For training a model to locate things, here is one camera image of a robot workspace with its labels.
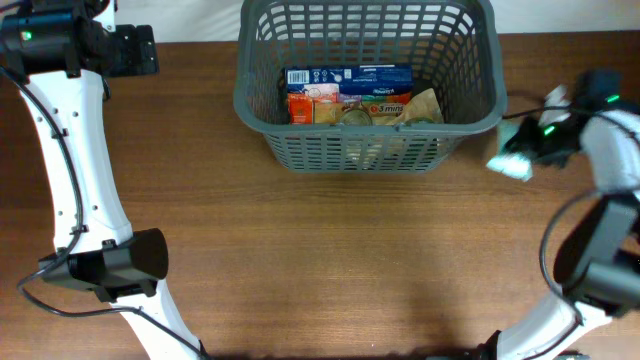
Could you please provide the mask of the teal white snack packet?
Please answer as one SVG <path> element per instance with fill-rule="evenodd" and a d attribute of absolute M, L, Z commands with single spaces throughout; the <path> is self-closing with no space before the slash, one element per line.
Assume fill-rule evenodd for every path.
<path fill-rule="evenodd" d="M 496 173 L 527 182 L 533 177 L 532 162 L 521 152 L 509 152 L 507 142 L 513 138 L 519 126 L 511 121 L 502 121 L 497 126 L 497 152 L 486 167 Z"/>

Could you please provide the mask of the beige paper pouch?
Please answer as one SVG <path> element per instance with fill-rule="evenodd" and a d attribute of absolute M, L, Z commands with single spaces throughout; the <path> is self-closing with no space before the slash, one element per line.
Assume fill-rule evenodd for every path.
<path fill-rule="evenodd" d="M 411 128 L 407 125 L 410 119 L 418 117 L 433 118 L 435 124 L 443 124 L 443 116 L 433 89 L 427 89 L 419 92 L 417 95 L 411 95 L 411 100 L 404 107 L 404 111 L 392 121 L 385 125 L 375 125 L 376 127 L 389 127 L 391 130 L 398 131 L 403 128 Z M 376 137 L 370 142 L 370 150 L 375 157 L 374 164 L 380 171 L 408 171 L 418 166 L 424 158 L 422 153 L 420 157 L 413 160 L 406 152 L 408 150 L 408 135 L 392 135 L 387 139 Z M 425 147 L 424 151 L 428 152 L 427 158 L 433 157 L 433 153 L 437 151 L 438 145 L 431 138 L 431 143 Z"/>

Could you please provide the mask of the grey plastic shopping basket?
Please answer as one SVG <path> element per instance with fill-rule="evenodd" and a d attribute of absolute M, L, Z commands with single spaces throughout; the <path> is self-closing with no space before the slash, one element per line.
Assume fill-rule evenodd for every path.
<path fill-rule="evenodd" d="M 443 120 L 391 126 L 295 125 L 287 70 L 407 65 L 433 90 Z M 276 159 L 304 173 L 424 173 L 507 107 L 494 11 L 487 1 L 252 0 L 243 3 L 234 108 Z"/>

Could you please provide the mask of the green lid glass jar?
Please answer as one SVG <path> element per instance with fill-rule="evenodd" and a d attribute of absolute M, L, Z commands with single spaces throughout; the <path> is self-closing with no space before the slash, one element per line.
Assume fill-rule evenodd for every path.
<path fill-rule="evenodd" d="M 416 125 L 425 125 L 425 124 L 435 124 L 436 121 L 433 118 L 429 117 L 418 117 L 410 119 L 407 122 L 407 125 L 410 127 Z M 423 152 L 425 147 L 428 147 L 431 143 L 431 138 L 424 135 L 414 135 L 407 139 L 408 150 L 406 154 L 411 157 L 413 160 L 416 160 L 420 157 L 420 154 Z"/>

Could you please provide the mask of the orange spaghetti packet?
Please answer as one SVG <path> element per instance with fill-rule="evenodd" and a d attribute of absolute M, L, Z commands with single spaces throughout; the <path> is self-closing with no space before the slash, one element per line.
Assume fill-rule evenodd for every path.
<path fill-rule="evenodd" d="M 381 96 L 334 93 L 315 99 L 304 94 L 289 94 L 287 105 L 292 124 L 339 124 L 346 111 L 362 109 L 371 116 L 372 125 L 385 125 L 399 116 L 410 100 L 410 93 Z"/>

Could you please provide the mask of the silver tin can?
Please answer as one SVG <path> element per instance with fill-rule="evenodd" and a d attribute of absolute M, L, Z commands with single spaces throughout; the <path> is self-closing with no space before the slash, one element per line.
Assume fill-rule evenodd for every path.
<path fill-rule="evenodd" d="M 362 109 L 346 111 L 339 119 L 340 125 L 345 126 L 371 126 L 373 124 L 371 116 Z M 353 161 L 358 161 L 361 157 L 363 146 L 363 135 L 352 134 L 347 140 L 347 155 Z"/>

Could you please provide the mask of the blue cardboard food box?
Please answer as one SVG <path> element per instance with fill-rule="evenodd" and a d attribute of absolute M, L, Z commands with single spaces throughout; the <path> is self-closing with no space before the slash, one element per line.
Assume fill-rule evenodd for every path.
<path fill-rule="evenodd" d="M 410 93 L 413 73 L 409 65 L 321 66 L 286 69 L 289 93 L 336 91 L 346 95 Z"/>

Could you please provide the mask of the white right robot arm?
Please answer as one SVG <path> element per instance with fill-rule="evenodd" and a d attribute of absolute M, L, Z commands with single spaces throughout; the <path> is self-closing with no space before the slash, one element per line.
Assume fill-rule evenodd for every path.
<path fill-rule="evenodd" d="M 639 257 L 625 250 L 639 236 L 639 107 L 619 93 L 620 73 L 581 74 L 569 93 L 550 92 L 541 106 L 505 116 L 489 169 L 529 180 L 536 164 L 589 160 L 594 189 L 563 204 L 538 251 L 548 294 L 522 320 L 496 331 L 470 359 L 572 359 L 587 333 L 639 308 Z"/>

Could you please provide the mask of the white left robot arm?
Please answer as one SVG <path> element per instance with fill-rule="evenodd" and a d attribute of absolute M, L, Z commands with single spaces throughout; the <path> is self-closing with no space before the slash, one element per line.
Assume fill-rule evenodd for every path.
<path fill-rule="evenodd" d="M 19 90 L 40 141 L 54 209 L 54 250 L 34 278 L 91 292 L 120 314 L 152 359 L 203 359 L 169 292 L 163 233 L 134 230 L 106 145 L 109 80 L 155 74 L 148 25 L 119 25 L 113 1 L 5 1 L 2 74 Z"/>

